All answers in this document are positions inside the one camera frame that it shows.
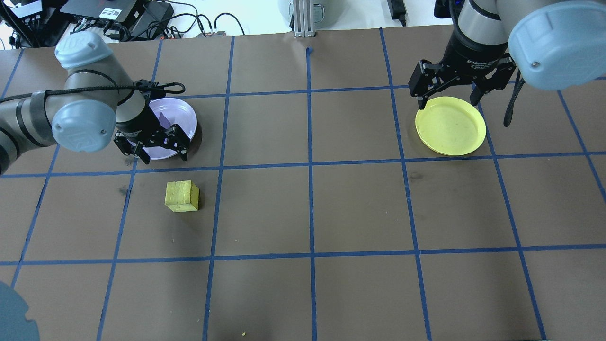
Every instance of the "blue tape grid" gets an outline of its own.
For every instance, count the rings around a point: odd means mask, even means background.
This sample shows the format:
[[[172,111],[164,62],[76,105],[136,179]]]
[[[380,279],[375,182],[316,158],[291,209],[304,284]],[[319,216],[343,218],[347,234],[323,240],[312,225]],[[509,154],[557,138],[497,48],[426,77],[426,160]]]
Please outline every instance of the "blue tape grid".
[[[404,189],[406,191],[406,202],[408,205],[408,219],[410,220],[410,232],[412,233],[413,247],[415,249],[415,262],[417,268],[417,278],[419,280],[419,293],[421,294],[421,308],[423,310],[423,319],[425,321],[425,333],[427,340],[431,341],[431,326],[429,322],[429,312],[427,311],[427,299],[425,297],[425,284],[423,282],[423,269],[421,266],[421,253],[419,252],[419,243],[416,236],[415,216],[413,214],[413,203],[410,195],[410,187],[408,185],[408,172],[406,170],[406,160],[404,148],[402,147],[402,135],[400,134],[400,123],[398,118],[398,108],[396,107],[396,95],[393,88],[393,77],[391,75],[391,66],[389,64],[389,55],[387,53],[387,45],[385,44],[385,35],[383,29],[379,29],[381,34],[381,44],[383,46],[383,54],[385,55],[385,65],[387,67],[387,76],[390,86],[391,109],[393,111],[393,120],[396,127],[396,136],[398,138],[398,149],[400,151],[400,162],[402,163],[402,176],[404,178]]]
[[[208,263],[208,283],[206,287],[206,303],[204,308],[204,324],[202,326],[202,340],[208,340],[208,321],[210,320],[210,297],[213,289],[213,273],[215,270],[215,250],[217,246],[217,227],[219,224],[219,207],[221,205],[221,186],[223,183],[223,165],[225,161],[225,139],[227,138],[227,114],[229,113],[229,98],[231,88],[231,69],[233,66],[233,46],[235,37],[231,37],[229,53],[229,66],[227,70],[227,88],[225,90],[225,112],[223,113],[223,136],[221,138],[221,159],[219,161],[219,177],[217,179],[217,196],[215,199],[215,219],[213,221],[213,238],[210,247],[210,258]]]
[[[228,67],[228,78],[227,78],[227,88],[225,93],[220,94],[210,94],[210,95],[187,95],[187,96],[176,96],[177,98],[187,99],[187,98],[212,98],[212,97],[223,97],[225,98],[225,112],[224,112],[224,126],[223,126],[223,136],[221,142],[221,160],[218,167],[185,167],[185,168],[173,168],[173,169],[137,169],[137,162],[133,163],[132,170],[128,171],[114,171],[114,172],[53,172],[53,168],[57,159],[57,155],[59,152],[59,147],[56,147],[55,152],[53,154],[53,158],[48,168],[48,172],[42,174],[10,174],[3,175],[2,178],[45,178],[44,185],[42,187],[42,191],[39,196],[38,203],[36,205],[36,209],[34,211],[32,221],[30,223],[30,227],[28,229],[28,233],[25,239],[24,247],[21,252],[21,256],[18,262],[10,261],[10,262],[0,262],[0,266],[16,266],[15,275],[13,276],[13,280],[11,286],[14,288],[19,277],[19,273],[23,265],[77,265],[77,264],[111,264],[112,268],[110,271],[110,278],[108,280],[106,295],[104,299],[104,306],[102,309],[101,319],[99,321],[99,328],[97,334],[97,340],[101,340],[102,331],[104,326],[105,315],[107,313],[107,305],[109,302],[113,277],[115,274],[115,268],[117,264],[120,263],[165,263],[165,262],[209,262],[209,270],[208,270],[208,283],[207,283],[207,297],[205,301],[205,316],[204,316],[204,327],[203,327],[203,340],[207,340],[207,331],[208,331],[208,321],[210,317],[210,302],[211,302],[211,289],[212,289],[212,274],[214,268],[215,260],[218,261],[230,261],[230,260],[253,260],[253,259],[280,259],[280,258],[309,258],[310,259],[310,284],[311,284],[311,321],[312,321],[312,337],[314,341],[317,341],[317,321],[316,321],[316,288],[315,288],[315,258],[317,257],[371,257],[371,256],[382,256],[382,255],[413,255],[415,256],[417,272],[418,272],[418,280],[419,280],[419,292],[421,295],[421,302],[423,308],[423,315],[425,319],[425,330],[427,333],[427,339],[431,341],[431,329],[430,329],[430,321],[428,317],[427,311],[427,302],[425,298],[425,290],[424,283],[422,277],[422,267],[421,267],[421,259],[420,255],[429,255],[429,254],[461,254],[461,253],[485,253],[485,252],[518,252],[520,255],[522,269],[524,270],[525,279],[528,285],[528,291],[530,294],[530,298],[532,301],[533,309],[535,312],[539,332],[543,339],[546,339],[546,334],[544,330],[544,326],[542,324],[541,315],[539,312],[539,307],[536,302],[536,298],[534,296],[532,283],[530,280],[530,274],[528,272],[528,268],[524,258],[525,251],[553,251],[553,250],[580,250],[580,249],[606,249],[606,244],[591,244],[591,245],[553,245],[553,246],[522,246],[517,228],[515,225],[515,220],[513,217],[513,213],[511,211],[510,202],[507,196],[507,190],[505,188],[505,184],[503,181],[503,177],[501,174],[501,170],[499,167],[499,160],[509,159],[509,158],[539,158],[539,157],[570,157],[570,156],[585,156],[587,158],[589,167],[592,171],[592,174],[595,177],[596,184],[602,194],[604,201],[606,202],[606,191],[604,186],[598,176],[596,168],[591,160],[592,155],[606,155],[606,151],[596,151],[590,152],[587,150],[587,147],[579,133],[579,130],[576,126],[576,123],[573,119],[570,110],[568,109],[567,103],[564,99],[564,96],[561,92],[558,92],[562,105],[566,111],[568,119],[570,120],[570,124],[572,125],[574,132],[579,140],[579,144],[582,147],[582,152],[569,152],[569,153],[549,153],[549,154],[516,154],[516,155],[497,155],[494,151],[494,146],[492,144],[492,140],[490,137],[490,133],[487,132],[488,143],[491,150],[491,155],[480,155],[473,157],[431,157],[431,158],[406,158],[404,155],[404,149],[402,147],[402,138],[401,133],[399,131],[399,119],[398,119],[398,111],[396,108],[395,101],[395,89],[405,89],[407,85],[394,85],[393,78],[391,74],[391,67],[389,63],[389,57],[387,53],[387,46],[385,43],[385,37],[383,34],[383,30],[379,29],[379,33],[381,36],[381,43],[383,47],[383,52],[385,56],[385,65],[387,68],[389,86],[375,86],[375,87],[351,87],[351,88],[337,88],[337,89],[312,89],[311,88],[311,65],[310,65],[310,54],[312,49],[308,48],[306,50],[306,62],[307,62],[307,88],[304,90],[286,90],[286,91],[275,91],[275,92],[245,92],[245,93],[230,93],[230,85],[231,85],[231,70],[233,65],[233,49],[234,49],[234,37],[231,38],[231,49],[230,49],[230,61]],[[160,41],[158,45],[158,52],[156,55],[155,66],[153,69],[152,80],[155,79],[156,73],[158,71],[158,64],[162,51],[162,41]],[[21,50],[19,56],[16,60],[15,66],[9,76],[6,86],[2,91],[2,97],[6,96],[6,93],[10,87],[10,83],[15,75],[15,72],[18,68],[19,62],[23,56],[24,50]],[[606,77],[598,77],[596,80],[606,80]],[[400,151],[400,159],[386,159],[386,160],[351,160],[351,161],[322,161],[322,162],[314,162],[312,158],[312,139],[311,139],[311,95],[312,93],[318,92],[347,92],[347,91],[363,91],[363,90],[389,90],[391,95],[391,105],[393,109],[394,122],[396,135],[398,138],[398,148]],[[307,94],[308,99],[308,162],[307,163],[278,163],[278,164],[254,164],[254,165],[243,165],[243,166],[224,166],[224,156],[225,156],[225,139],[226,139],[226,131],[227,131],[227,115],[228,115],[228,105],[229,98],[231,96],[259,96],[259,95],[279,95],[279,94],[290,94],[290,93],[305,93]],[[478,105],[479,111],[483,114],[481,104]],[[510,217],[512,232],[514,234],[514,238],[516,240],[516,247],[510,248],[468,248],[468,249],[419,249],[418,241],[416,238],[416,229],[415,222],[413,216],[413,206],[411,202],[410,196],[410,188],[408,186],[408,177],[406,170],[406,163],[412,162],[425,162],[425,161],[453,161],[453,160],[493,160],[495,168],[497,170],[497,174],[499,177],[499,184],[501,185],[502,193],[505,200],[505,205],[507,207],[507,212]],[[405,190],[407,194],[407,206],[409,219],[411,224],[411,233],[413,237],[413,249],[412,250],[387,250],[387,251],[351,251],[351,252],[315,252],[314,247],[314,219],[313,219],[313,167],[314,166],[332,166],[339,164],[372,164],[372,163],[401,163],[402,164],[402,175],[404,178]],[[216,236],[217,236],[217,226],[219,219],[219,204],[221,199],[221,184],[222,184],[222,171],[224,169],[252,169],[252,168],[272,168],[272,167],[308,167],[309,169],[309,202],[310,202],[310,252],[309,253],[294,253],[294,254],[252,254],[252,255],[227,255],[227,256],[218,256],[215,255],[216,248]],[[216,206],[215,206],[215,219],[213,222],[213,238],[211,244],[211,256],[209,257],[166,257],[166,258],[118,258],[119,248],[121,244],[122,233],[124,231],[124,223],[127,216],[128,211],[128,203],[130,201],[130,194],[132,192],[132,187],[135,181],[135,176],[138,173],[154,173],[154,172],[183,172],[183,171],[219,171],[218,177],[218,187],[217,187],[217,195],[216,195]],[[46,188],[48,186],[48,182],[51,177],[89,177],[89,176],[111,176],[111,175],[126,175],[130,174],[130,182],[128,186],[127,196],[124,202],[124,208],[122,211],[122,218],[120,222],[120,228],[118,232],[118,236],[116,238],[116,247],[114,251],[114,255],[112,259],[85,259],[85,260],[25,260],[25,255],[27,253],[27,249],[32,237],[33,230],[35,228],[36,220],[38,218],[39,210],[44,199],[44,194],[46,192]]]

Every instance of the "yellow wooden block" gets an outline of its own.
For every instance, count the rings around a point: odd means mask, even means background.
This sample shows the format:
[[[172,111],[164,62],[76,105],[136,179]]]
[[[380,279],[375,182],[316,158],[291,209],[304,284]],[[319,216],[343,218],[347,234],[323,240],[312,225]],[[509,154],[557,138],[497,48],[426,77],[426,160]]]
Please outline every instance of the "yellow wooden block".
[[[164,204],[173,212],[198,210],[200,190],[191,180],[172,181],[166,184]]]

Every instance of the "yellow plate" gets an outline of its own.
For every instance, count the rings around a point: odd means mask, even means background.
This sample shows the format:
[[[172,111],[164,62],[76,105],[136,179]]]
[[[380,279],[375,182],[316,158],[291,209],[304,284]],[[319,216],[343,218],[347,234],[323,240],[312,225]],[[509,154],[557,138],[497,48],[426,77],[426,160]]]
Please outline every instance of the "yellow plate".
[[[448,156],[469,154],[486,137],[486,123],[476,108],[455,97],[436,97],[419,110],[415,126],[421,141]]]

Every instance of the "white plate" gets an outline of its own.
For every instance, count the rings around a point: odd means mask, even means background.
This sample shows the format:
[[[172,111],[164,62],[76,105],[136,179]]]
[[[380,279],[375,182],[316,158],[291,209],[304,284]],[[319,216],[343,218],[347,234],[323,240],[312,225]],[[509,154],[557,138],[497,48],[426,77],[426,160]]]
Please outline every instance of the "white plate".
[[[198,119],[193,108],[187,102],[178,98],[165,97],[151,101],[150,108],[156,114],[156,117],[159,118],[160,113],[162,113],[170,125],[178,124],[191,141],[198,128]],[[174,150],[164,149],[163,147],[144,147],[143,149],[152,160],[170,158],[177,154]]]

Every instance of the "plate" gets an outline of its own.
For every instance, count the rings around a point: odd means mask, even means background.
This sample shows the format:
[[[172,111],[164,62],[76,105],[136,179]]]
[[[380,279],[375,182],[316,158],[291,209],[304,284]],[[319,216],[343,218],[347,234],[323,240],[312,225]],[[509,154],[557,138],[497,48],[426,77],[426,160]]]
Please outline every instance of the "plate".
[[[150,108],[159,119],[160,114],[162,114],[168,120],[169,127],[175,123],[180,125],[191,141],[198,128],[198,118],[196,112],[187,102],[178,98],[165,97],[151,101]],[[164,149],[163,147],[144,147],[143,149],[152,160],[161,160],[177,155],[174,150]]]
[[[486,122],[476,108],[455,97],[436,97],[419,110],[415,126],[421,141],[448,156],[466,155],[482,145]]]

